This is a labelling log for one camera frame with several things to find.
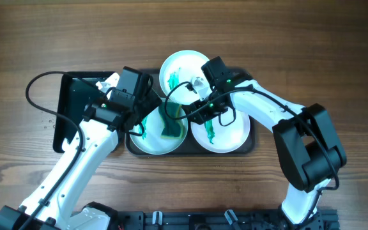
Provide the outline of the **white plate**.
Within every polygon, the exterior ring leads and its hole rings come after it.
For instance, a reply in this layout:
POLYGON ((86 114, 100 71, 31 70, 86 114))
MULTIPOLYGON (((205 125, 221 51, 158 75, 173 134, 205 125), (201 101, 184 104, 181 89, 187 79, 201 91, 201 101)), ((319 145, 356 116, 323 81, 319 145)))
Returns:
POLYGON ((192 135, 204 149, 214 153, 229 153, 237 150, 247 140, 251 131, 247 114, 228 108, 220 116, 202 125, 191 122, 192 135))
POLYGON ((190 82, 192 78, 196 77, 200 77, 206 83, 205 92, 201 94, 202 97, 198 93, 189 91, 186 84, 183 84, 171 94, 169 99, 178 104, 190 105, 211 94, 212 90, 201 70, 207 61, 209 61, 208 57, 194 50, 181 50, 170 55, 164 61, 159 73, 159 83, 164 94, 168 95, 178 84, 190 82))

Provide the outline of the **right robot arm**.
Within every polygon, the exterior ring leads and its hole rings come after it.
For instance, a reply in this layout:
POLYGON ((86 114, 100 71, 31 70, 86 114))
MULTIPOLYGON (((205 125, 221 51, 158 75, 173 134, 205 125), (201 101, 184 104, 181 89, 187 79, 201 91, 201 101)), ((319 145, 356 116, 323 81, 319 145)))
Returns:
POLYGON ((232 109, 272 132, 280 168, 289 182, 281 213, 293 228, 310 223, 323 192, 340 187, 338 172, 347 162, 327 110, 318 103, 304 107, 288 102, 252 79, 194 80, 183 85, 198 97, 188 105, 190 121, 203 124, 232 109))

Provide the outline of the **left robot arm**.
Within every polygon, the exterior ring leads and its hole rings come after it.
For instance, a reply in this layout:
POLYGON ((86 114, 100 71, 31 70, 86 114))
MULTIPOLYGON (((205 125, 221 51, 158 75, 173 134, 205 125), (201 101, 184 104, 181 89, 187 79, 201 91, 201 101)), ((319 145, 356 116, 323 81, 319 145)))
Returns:
POLYGON ((153 91, 129 94, 113 89, 86 106, 69 147, 53 170, 19 208, 3 206, 0 229, 117 229, 118 212, 99 203, 73 214, 98 166, 127 133, 161 104, 153 91))

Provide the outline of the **white plate top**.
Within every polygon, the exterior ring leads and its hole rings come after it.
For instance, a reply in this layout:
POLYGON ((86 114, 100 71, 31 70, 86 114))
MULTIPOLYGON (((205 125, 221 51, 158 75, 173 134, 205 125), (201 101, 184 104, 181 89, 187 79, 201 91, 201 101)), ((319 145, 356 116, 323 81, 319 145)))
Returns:
POLYGON ((183 84, 171 94, 169 99, 178 104, 190 105, 211 94, 212 90, 201 70, 207 61, 209 61, 208 57, 194 50, 181 50, 170 55, 164 61, 159 73, 159 83, 164 94, 168 95, 178 84, 190 82, 192 78, 196 77, 200 77, 206 83, 205 92, 201 94, 202 97, 198 93, 189 91, 186 84, 183 84))

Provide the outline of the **pale blue plate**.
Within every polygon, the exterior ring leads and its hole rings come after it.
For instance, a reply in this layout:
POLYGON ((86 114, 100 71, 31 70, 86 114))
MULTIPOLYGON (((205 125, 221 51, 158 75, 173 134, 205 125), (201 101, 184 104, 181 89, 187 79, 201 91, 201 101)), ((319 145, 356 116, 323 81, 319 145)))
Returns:
MULTIPOLYGON (((165 98, 161 98, 161 100, 162 103, 165 102, 165 98)), ((175 150, 183 142, 184 138, 186 138, 188 132, 188 121, 185 118, 181 119, 184 127, 184 133, 181 139, 161 138, 163 123, 158 108, 159 106, 141 121, 142 126, 136 125, 131 130, 131 132, 140 134, 140 136, 129 135, 140 150, 151 155, 163 155, 175 150)))

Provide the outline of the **green yellow sponge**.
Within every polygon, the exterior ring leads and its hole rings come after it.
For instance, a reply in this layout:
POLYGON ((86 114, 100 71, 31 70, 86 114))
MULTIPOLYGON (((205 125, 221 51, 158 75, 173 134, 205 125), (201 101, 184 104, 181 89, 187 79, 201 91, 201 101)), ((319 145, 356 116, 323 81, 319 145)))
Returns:
POLYGON ((181 120, 175 120, 180 116, 181 105, 177 103, 162 103, 158 112, 163 123, 161 138, 163 139, 181 139, 184 133, 184 127, 181 120))

